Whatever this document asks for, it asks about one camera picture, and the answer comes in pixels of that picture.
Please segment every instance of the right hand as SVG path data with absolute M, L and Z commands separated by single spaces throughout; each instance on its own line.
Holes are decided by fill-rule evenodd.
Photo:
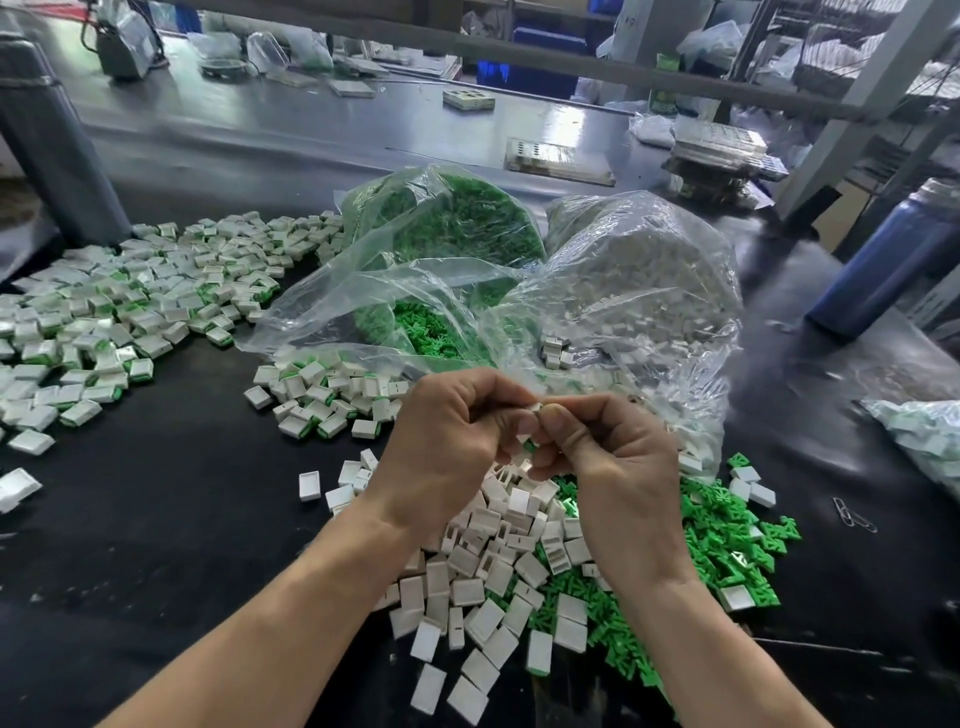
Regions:
M 697 579 L 680 515 L 677 443 L 645 409 L 611 393 L 544 400 L 530 476 L 577 476 L 590 554 L 614 591 Z

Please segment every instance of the blue water bottle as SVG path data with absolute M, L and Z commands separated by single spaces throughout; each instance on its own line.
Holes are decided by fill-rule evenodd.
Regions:
M 894 208 L 806 318 L 855 339 L 892 306 L 945 246 L 960 244 L 960 186 L 924 185 Z

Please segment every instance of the gray container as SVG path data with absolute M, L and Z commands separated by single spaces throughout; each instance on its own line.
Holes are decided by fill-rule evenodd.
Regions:
M 63 237 L 114 245 L 131 224 L 39 46 L 0 32 L 0 133 Z

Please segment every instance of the factory workbench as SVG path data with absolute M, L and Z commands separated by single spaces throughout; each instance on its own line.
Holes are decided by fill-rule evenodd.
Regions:
M 602 152 L 614 191 L 661 184 L 662 155 L 626 117 L 510 95 L 490 115 L 440 104 L 441 86 L 378 83 L 376 99 L 324 87 L 217 85 L 189 49 L 144 84 L 111 85 L 79 26 L 26 18 L 77 106 L 135 222 L 192 222 L 257 208 L 301 215 L 337 190 L 404 164 L 448 159 L 533 206 L 599 188 L 500 170 L 507 136 Z M 922 477 L 853 404 L 960 398 L 960 367 L 900 316 L 840 347 L 800 323 L 838 264 L 772 216 L 693 208 L 736 243 L 747 302 L 732 360 L 725 452 L 743 451 L 804 535 L 771 578 L 783 606 L 742 621 L 836 725 L 956 725 L 960 652 L 938 610 L 960 595 L 960 506 Z M 10 726 L 90 725 L 255 594 L 321 528 L 296 476 L 365 444 L 282 438 L 242 392 L 257 364 L 198 339 L 157 362 L 156 383 L 38 459 L 0 450 L 43 490 L 0 522 L 0 715 Z M 373 446 L 377 454 L 385 438 Z M 847 528 L 841 497 L 877 526 Z M 369 619 L 322 696 L 317 725 L 460 725 L 407 705 L 417 671 L 386 615 Z M 602 655 L 558 651 L 534 680 L 511 663 L 484 724 L 673 725 L 656 691 L 625 684 Z

